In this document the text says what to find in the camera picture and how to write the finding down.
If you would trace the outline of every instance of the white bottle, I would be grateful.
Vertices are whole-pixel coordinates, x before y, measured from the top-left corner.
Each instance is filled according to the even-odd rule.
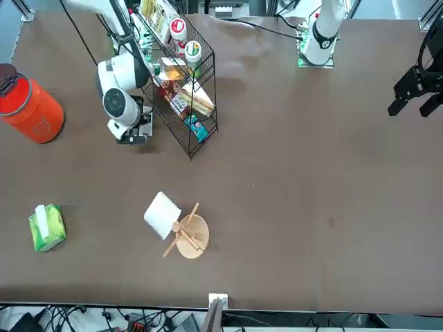
[[[182,19],[173,19],[170,24],[171,37],[175,43],[175,50],[178,55],[185,54],[186,46],[186,23]]]
[[[188,66],[195,71],[196,67],[200,64],[201,59],[201,45],[195,40],[191,40],[186,44],[185,49],[186,61]]]

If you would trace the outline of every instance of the package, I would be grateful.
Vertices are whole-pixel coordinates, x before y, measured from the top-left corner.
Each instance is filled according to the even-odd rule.
[[[157,64],[160,66],[160,73],[158,74],[158,78],[162,81],[166,80],[182,80],[183,73],[177,69],[180,66],[183,69],[183,72],[186,71],[187,66],[186,63],[182,59],[173,59],[171,57],[161,57]]]
[[[170,38],[170,24],[179,17],[177,11],[168,0],[142,0],[140,13],[146,19],[151,30],[163,45],[168,44]]]
[[[181,88],[175,81],[170,80],[160,80],[156,78],[154,80],[156,85],[159,84],[160,94],[169,102],[171,109],[180,117],[180,119],[185,120],[186,116],[189,114],[190,108],[185,100],[180,95]]]
[[[199,142],[204,140],[208,135],[208,131],[206,130],[205,127],[203,127],[199,119],[197,119],[197,117],[194,114],[188,116],[185,119],[185,123],[188,127],[190,126],[192,132],[195,134]]]
[[[62,211],[55,204],[39,205],[29,217],[36,252],[46,252],[66,240]]]
[[[191,106],[191,95],[192,95],[192,82],[187,83],[183,88],[181,88],[180,96],[186,103]],[[198,82],[194,83],[194,95],[192,101],[192,108],[200,112],[204,116],[210,115],[214,111],[214,104],[208,97],[206,92],[200,87]]]

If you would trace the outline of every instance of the black lid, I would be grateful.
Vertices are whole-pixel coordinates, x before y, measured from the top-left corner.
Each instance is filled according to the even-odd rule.
[[[17,81],[17,70],[12,64],[0,64],[0,96],[4,97]]]

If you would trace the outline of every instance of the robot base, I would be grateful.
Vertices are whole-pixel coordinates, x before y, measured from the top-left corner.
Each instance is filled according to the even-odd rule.
[[[328,69],[332,69],[334,67],[334,48],[335,48],[335,44],[332,46],[332,53],[331,56],[329,57],[329,59],[326,61],[326,63],[322,64],[322,65],[316,65],[316,64],[312,64],[311,62],[308,61],[308,59],[306,59],[306,57],[303,55],[302,53],[302,49],[305,47],[306,45],[306,41],[309,38],[309,28],[307,26],[304,27],[305,29],[303,29],[303,31],[298,31],[297,32],[297,37],[302,37],[303,41],[297,41],[297,65],[299,68],[305,68],[305,67],[315,67],[315,68],[328,68]],[[340,40],[340,35],[337,35],[337,40],[336,42],[338,42]]]

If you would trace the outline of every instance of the black wire basket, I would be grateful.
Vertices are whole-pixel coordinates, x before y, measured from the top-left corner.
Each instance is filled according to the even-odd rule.
[[[157,39],[156,34],[152,31],[149,24],[147,24],[145,18],[138,12],[136,12],[136,16],[144,25],[146,31],[150,31],[155,38],[156,42],[154,45],[158,45],[159,47],[158,50],[152,52],[152,61],[155,62],[162,57],[172,59],[175,69],[181,76],[179,81],[168,81],[168,89],[177,91],[180,89],[181,91],[183,85],[186,85],[188,88],[188,107],[185,108],[186,110],[183,111],[183,113],[180,112],[180,110],[183,109],[182,100],[180,100],[180,98],[165,97],[165,82],[160,81],[157,77],[154,77],[153,82],[153,85],[156,87],[153,93],[153,100],[150,99],[149,89],[146,92],[143,90],[143,92],[147,98],[155,104],[154,110],[157,111],[191,159],[209,137],[218,131],[214,50],[200,35],[189,19],[185,15],[180,14],[180,18],[186,23],[187,40],[195,40],[199,42],[201,46],[201,61],[196,68],[191,69],[189,66],[180,65],[180,61],[186,62],[186,60],[184,56],[178,56],[176,54],[176,46],[173,40],[170,38],[167,44],[162,44],[161,41]],[[202,93],[209,97],[211,101],[209,107],[206,105],[204,112],[197,110],[197,98]]]

